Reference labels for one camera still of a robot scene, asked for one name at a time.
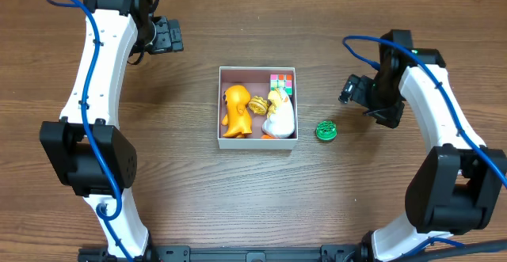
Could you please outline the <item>multicoloured puzzle cube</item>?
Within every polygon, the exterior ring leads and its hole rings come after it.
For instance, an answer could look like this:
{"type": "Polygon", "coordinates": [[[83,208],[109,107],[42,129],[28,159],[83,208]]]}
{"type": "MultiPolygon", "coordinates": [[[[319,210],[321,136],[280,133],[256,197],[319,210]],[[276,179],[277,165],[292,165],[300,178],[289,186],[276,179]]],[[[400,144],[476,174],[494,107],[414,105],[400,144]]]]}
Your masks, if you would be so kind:
{"type": "Polygon", "coordinates": [[[269,79],[271,90],[284,90],[290,97],[293,95],[293,77],[291,74],[271,74],[269,79]]]}

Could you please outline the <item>gold lattice wheel toy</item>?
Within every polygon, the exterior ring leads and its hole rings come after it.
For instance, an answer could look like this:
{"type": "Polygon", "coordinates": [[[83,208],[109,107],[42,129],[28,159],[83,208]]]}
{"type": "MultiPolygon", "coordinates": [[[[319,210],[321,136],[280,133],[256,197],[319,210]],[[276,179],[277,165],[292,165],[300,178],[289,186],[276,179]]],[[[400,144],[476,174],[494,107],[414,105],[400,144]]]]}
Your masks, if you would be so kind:
{"type": "Polygon", "coordinates": [[[269,110],[269,103],[263,97],[254,96],[250,99],[248,107],[254,114],[264,116],[269,110]]]}

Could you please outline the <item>green lattice wheel toy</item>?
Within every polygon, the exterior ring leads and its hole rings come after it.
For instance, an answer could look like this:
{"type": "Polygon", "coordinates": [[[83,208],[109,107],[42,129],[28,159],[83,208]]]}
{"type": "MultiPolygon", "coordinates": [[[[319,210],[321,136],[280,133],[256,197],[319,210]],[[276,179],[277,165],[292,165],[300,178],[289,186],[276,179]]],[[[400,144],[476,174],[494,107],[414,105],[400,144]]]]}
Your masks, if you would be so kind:
{"type": "Polygon", "coordinates": [[[331,120],[322,121],[318,123],[315,134],[321,141],[333,141],[337,137],[337,125],[331,120]]]}

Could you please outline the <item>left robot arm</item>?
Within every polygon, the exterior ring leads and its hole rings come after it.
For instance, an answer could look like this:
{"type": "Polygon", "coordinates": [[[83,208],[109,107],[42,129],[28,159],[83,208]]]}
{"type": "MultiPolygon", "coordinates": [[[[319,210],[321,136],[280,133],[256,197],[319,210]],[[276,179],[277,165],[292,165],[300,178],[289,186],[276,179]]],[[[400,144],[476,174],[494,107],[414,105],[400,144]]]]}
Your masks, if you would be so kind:
{"type": "Polygon", "coordinates": [[[119,103],[127,66],[145,55],[180,52],[177,21],[156,16],[159,0],[47,0],[78,8],[86,40],[78,74],[56,121],[40,127],[40,143],[59,181],[93,209],[107,245],[82,249],[80,261],[159,261],[133,198],[135,147],[120,132],[119,103]]]}

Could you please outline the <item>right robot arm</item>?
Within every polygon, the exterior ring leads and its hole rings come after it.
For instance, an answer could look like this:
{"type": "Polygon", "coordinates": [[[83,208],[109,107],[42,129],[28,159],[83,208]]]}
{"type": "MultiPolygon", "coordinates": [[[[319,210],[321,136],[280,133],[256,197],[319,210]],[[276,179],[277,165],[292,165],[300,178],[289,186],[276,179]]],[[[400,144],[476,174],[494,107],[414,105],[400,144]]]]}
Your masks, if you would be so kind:
{"type": "Polygon", "coordinates": [[[375,77],[351,75],[340,101],[354,101],[389,128],[410,108],[425,141],[426,158],[405,194],[405,210],[367,233],[351,261],[431,261],[505,250],[503,240],[463,244],[456,236],[490,222],[506,186],[506,155],[475,133],[461,110],[441,53],[417,48],[408,30],[377,39],[375,77]]]}

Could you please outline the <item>white plush duck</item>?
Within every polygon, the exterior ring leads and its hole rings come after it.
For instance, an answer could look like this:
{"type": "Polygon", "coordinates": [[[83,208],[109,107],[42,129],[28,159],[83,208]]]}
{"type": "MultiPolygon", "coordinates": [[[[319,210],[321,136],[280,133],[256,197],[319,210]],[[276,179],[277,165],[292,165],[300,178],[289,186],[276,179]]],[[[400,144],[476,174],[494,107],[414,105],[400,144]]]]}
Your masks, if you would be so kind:
{"type": "Polygon", "coordinates": [[[262,124],[262,131],[274,139],[287,139],[295,131],[295,113],[291,98],[283,89],[269,92],[268,115],[262,124]]]}

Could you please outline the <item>orange dinosaur toy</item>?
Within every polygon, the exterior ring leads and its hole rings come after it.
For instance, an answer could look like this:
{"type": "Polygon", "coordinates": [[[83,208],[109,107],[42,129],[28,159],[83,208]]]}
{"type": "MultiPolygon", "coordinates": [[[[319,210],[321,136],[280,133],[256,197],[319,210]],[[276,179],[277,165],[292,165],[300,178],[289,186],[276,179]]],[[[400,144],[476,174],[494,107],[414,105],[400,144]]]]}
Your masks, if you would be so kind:
{"type": "Polygon", "coordinates": [[[248,112],[251,96],[243,85],[233,85],[223,93],[227,113],[221,124],[227,126],[224,138],[245,138],[252,134],[252,119],[248,112]]]}

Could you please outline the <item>white box pink interior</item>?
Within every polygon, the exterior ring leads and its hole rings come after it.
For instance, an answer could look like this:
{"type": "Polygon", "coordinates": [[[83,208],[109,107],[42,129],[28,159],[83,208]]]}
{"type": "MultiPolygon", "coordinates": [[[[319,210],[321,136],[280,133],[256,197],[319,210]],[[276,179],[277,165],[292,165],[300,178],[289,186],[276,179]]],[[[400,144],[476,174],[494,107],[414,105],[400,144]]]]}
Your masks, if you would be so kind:
{"type": "Polygon", "coordinates": [[[241,150],[292,150],[298,139],[297,93],[295,81],[295,68],[293,67],[247,67],[247,66],[221,66],[219,68],[219,103],[218,103],[217,139],[221,149],[241,150]],[[233,85],[243,85],[254,96],[263,97],[268,101],[270,91],[269,79],[271,74],[291,74],[293,77],[294,92],[290,97],[295,113],[295,131],[287,139],[274,139],[262,131],[268,113],[264,116],[254,114],[249,107],[248,112],[252,119],[252,134],[245,138],[224,138],[227,126],[221,124],[227,113],[223,103],[223,93],[233,85]]]}

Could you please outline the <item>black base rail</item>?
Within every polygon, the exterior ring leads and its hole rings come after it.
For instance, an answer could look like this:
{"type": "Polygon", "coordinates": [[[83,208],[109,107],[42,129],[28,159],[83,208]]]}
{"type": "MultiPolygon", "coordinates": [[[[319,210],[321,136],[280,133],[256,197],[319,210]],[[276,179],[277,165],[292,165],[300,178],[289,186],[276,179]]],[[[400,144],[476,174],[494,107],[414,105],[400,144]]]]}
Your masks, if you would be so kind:
{"type": "Polygon", "coordinates": [[[156,246],[134,261],[152,262],[342,262],[369,261],[368,251],[357,245],[282,248],[191,248],[156,246]]]}

